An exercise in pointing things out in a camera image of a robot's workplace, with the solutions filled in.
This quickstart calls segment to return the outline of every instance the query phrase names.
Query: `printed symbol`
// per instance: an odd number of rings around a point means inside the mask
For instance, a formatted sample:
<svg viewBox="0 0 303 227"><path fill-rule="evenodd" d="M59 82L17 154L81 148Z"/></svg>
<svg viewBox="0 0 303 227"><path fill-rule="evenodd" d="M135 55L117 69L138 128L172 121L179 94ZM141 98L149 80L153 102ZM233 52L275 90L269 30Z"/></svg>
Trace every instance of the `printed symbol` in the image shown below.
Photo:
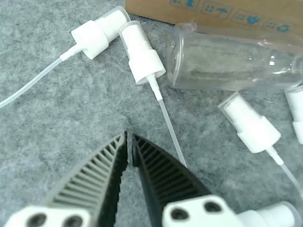
<svg viewBox="0 0 303 227"><path fill-rule="evenodd" d="M295 24L278 19L269 19L262 29L273 32L292 32L295 28Z"/></svg>
<svg viewBox="0 0 303 227"><path fill-rule="evenodd" d="M187 0L186 6L187 7L194 7L194 0Z"/></svg>
<svg viewBox="0 0 303 227"><path fill-rule="evenodd" d="M245 19L245 15L243 15L243 14L238 14L237 16L236 16L236 19L237 20L244 20Z"/></svg>
<svg viewBox="0 0 303 227"><path fill-rule="evenodd" d="M214 6L210 6L210 5L207 5L206 7L205 7L205 11L208 11L208 12L213 12L213 10L214 10Z"/></svg>
<svg viewBox="0 0 303 227"><path fill-rule="evenodd" d="M189 9L196 10L200 0L170 0L170 5Z"/></svg>
<svg viewBox="0 0 303 227"><path fill-rule="evenodd" d="M231 6L210 0L207 0L201 9L201 13L221 19L226 19L230 15L231 11Z"/></svg>
<svg viewBox="0 0 303 227"><path fill-rule="evenodd" d="M259 18L259 17L249 16L247 18L247 23L250 24L250 25L253 25L253 24L259 22L260 20L261 20L261 18Z"/></svg>
<svg viewBox="0 0 303 227"><path fill-rule="evenodd" d="M289 27L290 27L289 25L282 25L282 26L277 27L276 30L279 32L288 32Z"/></svg>
<svg viewBox="0 0 303 227"><path fill-rule="evenodd" d="M232 21L257 27L262 21L262 15L239 9L236 12L235 16L232 18Z"/></svg>
<svg viewBox="0 0 303 227"><path fill-rule="evenodd" d="M228 13L228 10L227 9L224 9L224 8L217 8L216 9L217 11L220 11L222 13Z"/></svg>

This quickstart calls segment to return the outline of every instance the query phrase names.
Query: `clear plastic bottle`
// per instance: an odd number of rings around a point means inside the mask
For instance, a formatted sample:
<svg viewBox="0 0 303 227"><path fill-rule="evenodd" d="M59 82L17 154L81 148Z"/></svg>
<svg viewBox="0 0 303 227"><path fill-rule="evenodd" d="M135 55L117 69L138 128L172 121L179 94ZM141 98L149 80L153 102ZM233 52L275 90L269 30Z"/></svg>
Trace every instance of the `clear plastic bottle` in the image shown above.
<svg viewBox="0 0 303 227"><path fill-rule="evenodd" d="M282 90L302 83L302 53L303 39L292 34L178 24L168 77L175 88Z"/></svg>

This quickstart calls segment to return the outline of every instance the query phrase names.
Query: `white cylindrical part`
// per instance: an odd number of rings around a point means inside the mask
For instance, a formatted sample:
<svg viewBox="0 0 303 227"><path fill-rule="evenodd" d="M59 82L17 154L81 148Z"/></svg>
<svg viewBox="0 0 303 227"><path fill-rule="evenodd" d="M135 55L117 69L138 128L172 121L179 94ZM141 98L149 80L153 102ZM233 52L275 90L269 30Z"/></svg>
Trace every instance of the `white cylindrical part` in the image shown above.
<svg viewBox="0 0 303 227"><path fill-rule="evenodd" d="M71 35L89 59L104 51L119 34L121 26L130 20L127 12L116 7L97 20L89 20L71 31Z"/></svg>
<svg viewBox="0 0 303 227"><path fill-rule="evenodd" d="M303 121L303 86L296 87L291 91L286 91L286 97L291 108L294 121Z"/></svg>
<svg viewBox="0 0 303 227"><path fill-rule="evenodd" d="M150 75L158 78L166 72L158 53L150 45L139 21L128 22L121 27L119 33L136 84L148 82L147 78Z"/></svg>
<svg viewBox="0 0 303 227"><path fill-rule="evenodd" d="M299 143L303 144L303 86L288 90L285 94L294 118L294 131Z"/></svg>
<svg viewBox="0 0 303 227"><path fill-rule="evenodd" d="M288 202L281 202L261 210L248 210L237 215L246 227L300 227L302 219Z"/></svg>
<svg viewBox="0 0 303 227"><path fill-rule="evenodd" d="M130 21L129 15L121 6L113 8L105 15L95 20L103 30L109 42L113 41L118 35L120 28Z"/></svg>
<svg viewBox="0 0 303 227"><path fill-rule="evenodd" d="M131 21L121 27L120 37L129 59L144 50L152 49L139 21Z"/></svg>
<svg viewBox="0 0 303 227"><path fill-rule="evenodd" d="M238 92L220 104L219 108L251 153L270 148L281 137L269 120L259 115Z"/></svg>
<svg viewBox="0 0 303 227"><path fill-rule="evenodd" d="M261 118L239 92L226 99L219 108L238 132L246 130Z"/></svg>

